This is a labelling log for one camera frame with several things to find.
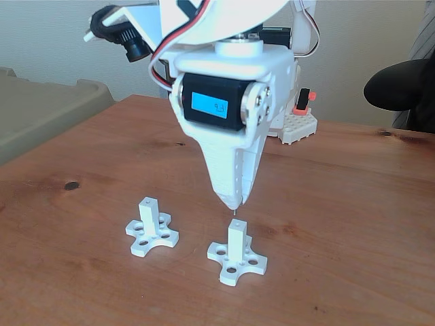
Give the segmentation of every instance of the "white wire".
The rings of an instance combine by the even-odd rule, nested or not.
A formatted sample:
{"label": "white wire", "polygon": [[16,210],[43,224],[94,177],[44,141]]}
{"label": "white wire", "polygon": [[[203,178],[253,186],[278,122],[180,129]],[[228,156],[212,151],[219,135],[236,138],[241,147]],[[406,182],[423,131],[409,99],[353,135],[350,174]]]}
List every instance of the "white wire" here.
{"label": "white wire", "polygon": [[294,57],[295,58],[308,58],[309,56],[312,56],[317,51],[317,49],[319,48],[319,45],[320,45],[320,32],[319,32],[318,27],[315,26],[315,23],[313,22],[314,18],[311,19],[308,16],[307,10],[305,9],[305,6],[304,6],[304,0],[299,0],[299,3],[300,3],[300,6],[302,7],[302,13],[304,14],[305,18],[310,22],[310,25],[314,29],[314,32],[315,32],[315,34],[317,36],[317,43],[316,43],[315,47],[310,51],[311,53],[308,52],[306,54],[295,54]]}
{"label": "white wire", "polygon": [[[198,24],[200,24],[203,20],[204,17],[206,16],[206,13],[209,11],[211,7],[211,2],[209,3],[209,5],[207,6],[207,8],[205,8],[205,11],[203,12],[203,15],[199,18],[199,20],[195,23],[194,26],[197,26]],[[184,37],[186,35],[186,33],[189,32],[189,30],[192,28],[190,27],[187,31],[185,31],[184,33],[178,35],[176,38],[170,40],[170,42],[168,42],[167,45],[165,45],[161,51],[157,54],[157,56],[155,56],[151,61],[150,64],[148,65],[148,73],[150,74],[151,79],[157,84],[159,85],[161,88],[167,90],[168,92],[172,92],[172,87],[166,86],[164,85],[162,82],[160,82],[157,78],[155,78],[152,74],[152,69],[154,67],[154,65],[157,63],[157,61],[160,59],[160,57],[162,56],[162,54],[167,51],[170,47],[172,47],[174,44],[176,44],[182,37]]]}

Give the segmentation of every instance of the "white plastic part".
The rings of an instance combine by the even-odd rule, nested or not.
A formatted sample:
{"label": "white plastic part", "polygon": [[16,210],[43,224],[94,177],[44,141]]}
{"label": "white plastic part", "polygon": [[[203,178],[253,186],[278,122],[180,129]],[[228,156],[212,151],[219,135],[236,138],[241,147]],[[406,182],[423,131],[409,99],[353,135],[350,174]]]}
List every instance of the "white plastic part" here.
{"label": "white plastic part", "polygon": [[145,257],[152,248],[166,246],[173,248],[178,242],[178,232],[168,228],[171,216],[158,212],[157,199],[145,197],[139,203],[141,221],[132,220],[125,232],[136,240],[131,245],[131,253]]}
{"label": "white plastic part", "polygon": [[[204,19],[184,35],[181,43],[198,45],[232,37],[248,31],[275,15],[288,0],[211,0],[211,7]],[[200,1],[193,0],[195,7]],[[151,50],[171,31],[188,21],[177,4],[177,0],[148,1],[143,5],[126,5],[108,14],[103,20],[105,26],[131,21]],[[88,32],[85,40],[93,35]]]}
{"label": "white plastic part", "polygon": [[263,52],[263,41],[240,43],[237,46],[227,41],[219,41],[215,43],[215,52],[219,56],[253,58]]}
{"label": "white plastic part", "polygon": [[222,265],[220,281],[231,287],[244,273],[266,272],[267,258],[252,251],[252,237],[246,235],[246,227],[245,221],[233,219],[228,228],[228,244],[212,242],[207,250],[207,258]]}
{"label": "white plastic part", "polygon": [[[316,1],[304,0],[304,7],[314,17]],[[293,11],[292,49],[294,53],[307,53],[311,43],[311,23],[302,12],[300,0],[291,3]]]}
{"label": "white plastic part", "polygon": [[[122,22],[130,21],[142,36],[144,41],[152,50],[162,41],[162,31],[160,29],[160,7],[156,1],[143,5],[126,5],[115,8],[103,19],[104,26],[112,26]],[[88,42],[94,38],[91,31],[86,31],[84,41]]]}
{"label": "white plastic part", "polygon": [[283,144],[291,144],[302,138],[315,134],[317,130],[317,119],[309,109],[307,115],[294,115],[289,113],[285,116],[284,128],[278,132],[278,137]]}
{"label": "white plastic part", "polygon": [[[237,209],[251,193],[271,122],[289,102],[296,78],[293,52],[284,46],[264,44],[260,55],[241,60],[218,56],[211,46],[191,52],[180,50],[179,55],[175,51],[167,57],[171,74],[181,73],[169,95],[172,108],[184,133],[199,143],[213,190],[229,209]],[[249,112],[246,128],[235,132],[186,120],[180,105],[183,73],[254,80],[242,100]]]}

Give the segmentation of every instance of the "red wire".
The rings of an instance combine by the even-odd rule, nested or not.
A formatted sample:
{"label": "red wire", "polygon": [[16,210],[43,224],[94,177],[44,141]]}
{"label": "red wire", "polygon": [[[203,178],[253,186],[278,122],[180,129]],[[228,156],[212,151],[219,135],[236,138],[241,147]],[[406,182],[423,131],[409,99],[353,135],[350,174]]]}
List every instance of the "red wire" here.
{"label": "red wire", "polygon": [[198,14],[193,17],[193,19],[191,21],[189,21],[189,23],[187,23],[185,26],[183,26],[182,28],[180,28],[178,31],[175,31],[173,34],[170,34],[169,37],[167,37],[166,39],[164,39],[156,48],[156,51],[154,51],[154,53],[151,56],[151,59],[155,58],[156,55],[161,51],[161,49],[168,44],[168,42],[172,41],[174,38],[180,36],[182,33],[186,32],[190,27],[192,27],[193,25],[196,24],[196,22],[198,22],[198,20],[203,16],[205,10],[207,9],[207,7],[209,6],[209,3],[211,2],[211,0],[203,0],[203,2],[200,4],[200,10],[198,12]]}
{"label": "red wire", "polygon": [[[163,49],[163,47],[165,45],[168,44],[168,42],[172,41],[174,38],[180,36],[182,33],[185,33],[190,27],[192,27],[193,25],[196,24],[196,22],[198,22],[199,18],[201,18],[205,12],[205,10],[207,9],[207,7],[209,6],[211,0],[203,0],[203,2],[201,2],[200,4],[200,9],[198,14],[193,17],[193,19],[191,21],[189,21],[188,23],[186,23],[184,26],[182,26],[180,29],[178,29],[177,31],[173,32],[172,34],[169,34],[169,36],[167,36],[165,39],[162,40],[162,42],[157,46],[156,51],[154,51],[154,53],[151,56],[151,60],[154,59],[156,57],[156,55],[158,53],[160,53],[160,51]],[[157,71],[155,70],[155,68],[152,68],[152,74],[155,78],[157,78],[162,84],[171,87],[172,84],[170,84],[165,78],[163,78],[162,76],[160,76]]]}

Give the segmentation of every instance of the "red switch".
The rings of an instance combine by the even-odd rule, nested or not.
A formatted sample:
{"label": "red switch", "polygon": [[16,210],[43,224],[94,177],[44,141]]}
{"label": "red switch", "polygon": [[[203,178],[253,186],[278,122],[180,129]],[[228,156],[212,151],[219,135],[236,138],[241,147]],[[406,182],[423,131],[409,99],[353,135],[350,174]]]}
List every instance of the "red switch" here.
{"label": "red switch", "polygon": [[310,94],[308,95],[308,99],[310,101],[315,101],[316,96],[317,96],[316,92],[310,92]]}

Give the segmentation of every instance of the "cable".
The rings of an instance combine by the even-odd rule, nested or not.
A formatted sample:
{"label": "cable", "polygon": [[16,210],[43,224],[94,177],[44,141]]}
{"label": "cable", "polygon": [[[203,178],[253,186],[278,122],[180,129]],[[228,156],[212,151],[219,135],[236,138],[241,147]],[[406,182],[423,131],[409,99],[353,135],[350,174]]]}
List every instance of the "cable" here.
{"label": "cable", "polygon": [[148,73],[154,82],[156,82],[161,88],[164,88],[168,92],[172,92],[172,85],[162,76],[160,76],[154,65],[160,59],[162,54],[167,51],[170,47],[176,44],[181,37],[184,36],[186,32],[188,32],[195,24],[198,24],[203,21],[205,15],[204,13],[210,8],[211,0],[203,0],[198,7],[197,14],[187,23],[182,25],[181,27],[175,29],[171,33],[169,33],[158,45],[154,53],[152,54],[150,64],[148,65]]}
{"label": "cable", "polygon": [[295,58],[308,58],[309,56],[312,56],[314,54],[314,52],[316,52],[316,50],[318,49],[319,45],[320,45],[320,30],[318,25],[315,23],[314,18],[312,17],[312,15],[310,15],[310,13],[308,13],[307,9],[305,9],[304,6],[304,0],[299,0],[300,6],[302,7],[302,13],[304,14],[305,18],[310,22],[310,25],[313,27],[314,32],[317,36],[317,41],[315,42],[314,47],[308,51],[306,54],[295,54],[294,57]]}

